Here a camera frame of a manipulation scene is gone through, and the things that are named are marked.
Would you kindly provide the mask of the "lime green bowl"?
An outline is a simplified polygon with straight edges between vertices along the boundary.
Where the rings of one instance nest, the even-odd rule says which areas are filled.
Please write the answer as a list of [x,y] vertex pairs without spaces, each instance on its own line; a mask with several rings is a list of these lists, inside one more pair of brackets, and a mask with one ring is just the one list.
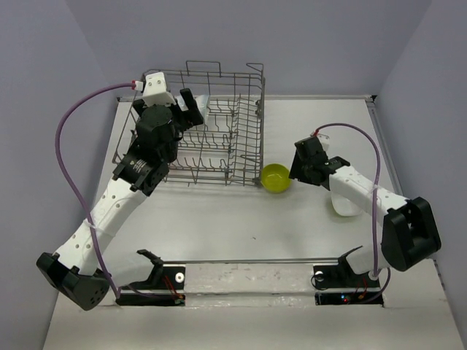
[[268,164],[261,171],[260,183],[270,193],[283,193],[291,184],[289,174],[289,169],[284,165],[278,163]]

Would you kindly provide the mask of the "grey wire dish rack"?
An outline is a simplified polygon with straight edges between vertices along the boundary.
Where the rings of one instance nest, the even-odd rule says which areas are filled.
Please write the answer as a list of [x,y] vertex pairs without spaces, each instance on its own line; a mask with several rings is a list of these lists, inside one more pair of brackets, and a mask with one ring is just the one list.
[[263,170],[266,80],[263,64],[248,63],[247,68],[246,72],[231,72],[222,70],[217,61],[187,61],[184,69],[146,70],[136,81],[112,159],[115,168],[129,148],[139,118],[132,103],[142,99],[145,77],[162,71],[174,97],[183,88],[189,88],[195,97],[210,95],[205,123],[184,133],[177,159],[162,182],[257,186]]

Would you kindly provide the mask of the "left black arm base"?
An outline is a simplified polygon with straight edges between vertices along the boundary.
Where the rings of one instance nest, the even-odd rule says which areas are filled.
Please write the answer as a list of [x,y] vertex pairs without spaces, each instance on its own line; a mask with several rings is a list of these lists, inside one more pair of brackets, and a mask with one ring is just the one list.
[[127,266],[118,268],[116,285],[119,306],[182,307],[185,305],[186,267],[166,264],[146,249],[140,249],[128,259]]

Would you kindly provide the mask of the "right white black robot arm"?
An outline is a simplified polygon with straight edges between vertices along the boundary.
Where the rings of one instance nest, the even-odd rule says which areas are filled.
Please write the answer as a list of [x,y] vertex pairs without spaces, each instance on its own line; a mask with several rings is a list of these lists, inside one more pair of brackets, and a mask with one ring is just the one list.
[[404,272],[441,249],[441,238],[429,202],[408,199],[374,184],[345,159],[329,158],[320,140],[310,136],[295,143],[290,179],[324,187],[341,216],[371,216],[372,242],[338,259],[337,280],[352,286],[363,274],[385,268]]

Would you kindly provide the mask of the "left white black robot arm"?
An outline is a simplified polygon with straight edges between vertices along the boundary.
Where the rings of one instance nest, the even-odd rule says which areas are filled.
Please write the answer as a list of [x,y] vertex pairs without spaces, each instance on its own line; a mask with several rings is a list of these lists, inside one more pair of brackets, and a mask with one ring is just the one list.
[[132,103],[139,116],[132,141],[104,193],[93,208],[82,203],[86,212],[82,224],[62,246],[42,253],[36,262],[50,285],[82,310],[95,308],[108,291],[119,293],[137,283],[153,288],[164,277],[162,259],[146,249],[119,259],[113,269],[105,265],[102,254],[167,177],[184,133],[205,123],[208,105],[209,96],[195,97],[188,88],[171,102]]

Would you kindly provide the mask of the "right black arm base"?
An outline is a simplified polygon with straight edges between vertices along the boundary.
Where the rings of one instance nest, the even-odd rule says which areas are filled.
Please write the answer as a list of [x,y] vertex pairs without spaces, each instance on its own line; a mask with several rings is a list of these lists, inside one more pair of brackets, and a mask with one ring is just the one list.
[[336,265],[313,266],[310,282],[317,290],[314,297],[318,306],[384,305],[379,280],[371,280],[368,272],[355,273],[347,262],[347,257],[361,248],[344,253]]

